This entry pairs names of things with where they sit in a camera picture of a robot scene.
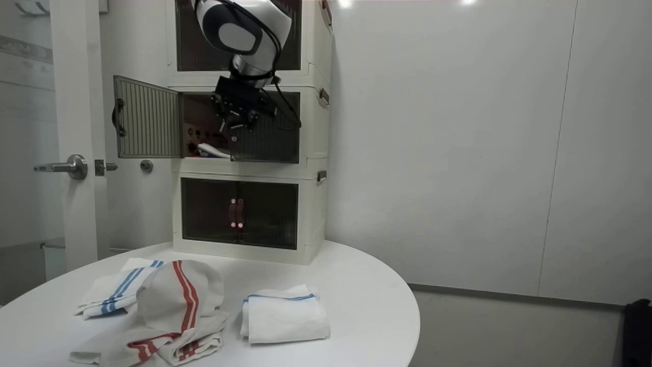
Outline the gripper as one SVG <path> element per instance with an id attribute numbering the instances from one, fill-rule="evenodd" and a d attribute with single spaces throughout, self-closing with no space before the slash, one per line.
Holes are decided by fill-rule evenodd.
<path id="1" fill-rule="evenodd" d="M 235 129 L 253 132 L 259 118 L 274 119 L 277 115 L 277 105 L 265 91 L 230 77 L 219 77 L 210 99 L 222 135 L 228 135 L 234 123 Z"/>

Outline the wall coat hooks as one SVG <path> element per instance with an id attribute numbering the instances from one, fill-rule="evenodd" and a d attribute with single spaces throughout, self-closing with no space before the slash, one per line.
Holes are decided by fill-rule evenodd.
<path id="1" fill-rule="evenodd" d="M 18 14 L 28 18 L 50 17 L 50 0 L 10 0 Z"/>

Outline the white cloth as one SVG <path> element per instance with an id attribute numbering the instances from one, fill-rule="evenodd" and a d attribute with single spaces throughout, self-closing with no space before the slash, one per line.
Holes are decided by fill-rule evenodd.
<path id="1" fill-rule="evenodd" d="M 213 156 L 214 158 L 220 158 L 224 160 L 231 160 L 231 154 L 219 151 L 219 149 L 214 148 L 212 145 L 207 143 L 200 143 L 197 146 L 197 149 L 206 156 Z"/>

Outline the white room door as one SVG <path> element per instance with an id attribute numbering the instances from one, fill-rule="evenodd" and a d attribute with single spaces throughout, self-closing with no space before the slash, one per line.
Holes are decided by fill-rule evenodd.
<path id="1" fill-rule="evenodd" d="M 110 255 L 107 162 L 98 0 L 50 0 L 59 156 L 84 156 L 88 175 L 60 173 L 67 270 Z"/>

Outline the folded white towel blue edge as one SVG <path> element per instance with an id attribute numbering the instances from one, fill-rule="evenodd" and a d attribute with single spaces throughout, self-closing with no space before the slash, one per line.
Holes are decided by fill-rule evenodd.
<path id="1" fill-rule="evenodd" d="M 281 344 L 328 339 L 331 326 L 317 288 L 259 290 L 242 304 L 240 337 L 250 344 Z"/>

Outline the white stacked cabinet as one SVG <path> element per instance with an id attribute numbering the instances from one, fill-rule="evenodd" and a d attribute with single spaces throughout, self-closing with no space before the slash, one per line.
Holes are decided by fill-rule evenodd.
<path id="1" fill-rule="evenodd" d="M 226 71 L 177 70 L 175 0 L 168 5 L 168 82 L 179 92 L 181 157 L 173 158 L 172 248 L 184 253 L 308 265 L 324 242 L 326 180 L 328 176 L 329 106 L 332 48 L 335 35 L 328 0 L 301 0 L 301 69 L 277 70 L 282 93 L 301 94 L 300 162 L 298 164 L 232 161 L 202 154 L 200 143 L 230 153 L 231 135 L 219 133 L 219 118 L 210 99 Z M 298 184 L 297 243 L 295 250 L 259 248 L 240 243 L 215 243 L 182 238 L 181 178 Z"/>

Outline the black object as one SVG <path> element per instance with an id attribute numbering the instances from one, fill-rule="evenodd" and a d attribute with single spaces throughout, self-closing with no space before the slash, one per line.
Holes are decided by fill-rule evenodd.
<path id="1" fill-rule="evenodd" d="M 622 367 L 652 367 L 652 301 L 627 304 L 622 329 Z"/>

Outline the red striped white towel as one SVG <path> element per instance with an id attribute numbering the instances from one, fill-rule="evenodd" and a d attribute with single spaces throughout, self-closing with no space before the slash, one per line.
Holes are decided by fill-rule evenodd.
<path id="1" fill-rule="evenodd" d="M 217 269 L 197 260 L 162 265 L 143 281 L 135 309 L 113 327 L 73 349 L 75 364 L 91 367 L 181 367 L 218 353 L 228 314 Z"/>

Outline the open ribbed cabinet door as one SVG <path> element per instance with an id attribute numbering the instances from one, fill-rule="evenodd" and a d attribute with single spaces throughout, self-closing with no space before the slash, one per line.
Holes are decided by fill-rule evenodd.
<path id="1" fill-rule="evenodd" d="M 113 77 L 114 100 L 124 107 L 121 122 L 126 137 L 117 137 L 117 155 L 123 159 L 173 159 L 181 157 L 181 107 L 178 91 Z"/>

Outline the blue striped white towel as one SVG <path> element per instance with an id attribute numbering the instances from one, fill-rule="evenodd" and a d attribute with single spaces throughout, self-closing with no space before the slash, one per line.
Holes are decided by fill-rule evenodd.
<path id="1" fill-rule="evenodd" d="M 109 315 L 137 302 L 137 292 L 145 279 L 165 261 L 129 258 L 121 270 L 96 279 L 74 312 L 84 319 Z"/>

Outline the dark ribbed cabinet door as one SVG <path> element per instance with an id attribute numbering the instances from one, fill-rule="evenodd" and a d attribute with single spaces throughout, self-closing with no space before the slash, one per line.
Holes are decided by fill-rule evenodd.
<path id="1" fill-rule="evenodd" d="M 298 184 L 240 181 L 243 228 L 238 243 L 259 248 L 295 250 Z"/>
<path id="2" fill-rule="evenodd" d="M 175 0 L 177 70 L 226 71 L 231 56 L 213 48 L 205 39 L 191 0 Z"/>
<path id="3" fill-rule="evenodd" d="M 237 199 L 234 181 L 182 177 L 182 238 L 236 244 L 237 230 L 228 218 L 231 198 Z"/>
<path id="4" fill-rule="evenodd" d="M 292 20 L 283 50 L 281 51 L 277 70 L 301 69 L 301 26 L 302 0 L 270 0 Z"/>
<path id="5" fill-rule="evenodd" d="M 275 102 L 274 118 L 260 115 L 252 127 L 230 129 L 232 161 L 298 164 L 300 162 L 300 127 L 286 102 L 300 111 L 301 94 L 265 91 L 263 97 Z"/>

